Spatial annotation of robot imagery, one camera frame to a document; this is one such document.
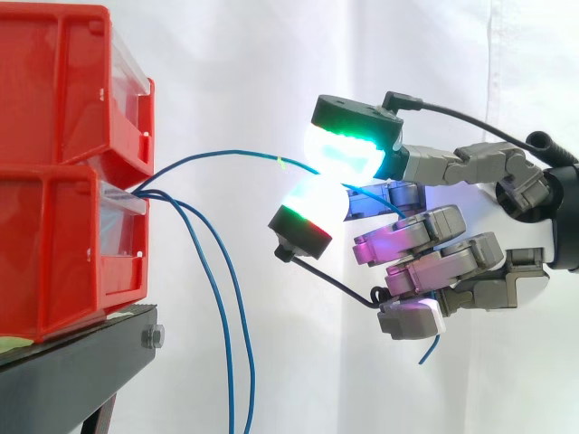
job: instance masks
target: white fabric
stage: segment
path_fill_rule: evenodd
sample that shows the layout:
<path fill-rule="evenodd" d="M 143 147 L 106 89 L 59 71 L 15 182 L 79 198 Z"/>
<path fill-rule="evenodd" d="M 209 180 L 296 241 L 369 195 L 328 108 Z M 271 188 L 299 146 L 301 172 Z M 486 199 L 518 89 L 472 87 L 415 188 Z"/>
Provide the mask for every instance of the white fabric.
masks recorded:
<path fill-rule="evenodd" d="M 246 148 L 303 159 L 318 94 L 380 103 L 397 90 L 573 146 L 579 61 L 574 2 L 551 0 L 108 0 L 117 31 L 156 81 L 156 165 Z M 432 113 L 404 114 L 404 142 L 452 150 L 483 138 Z M 156 185 L 205 212 L 242 284 L 257 367 L 253 433 L 571 433 L 579 430 L 577 277 L 552 273 L 518 312 L 460 312 L 430 342 L 393 342 L 375 313 L 272 255 L 267 223 L 305 175 L 220 157 Z M 367 294 L 349 223 L 319 266 Z M 233 331 L 237 432 L 249 374 L 233 288 L 199 228 Z M 148 302 L 166 327 L 157 359 L 120 392 L 112 434 L 224 433 L 223 335 L 211 289 L 178 216 L 154 204 Z"/>

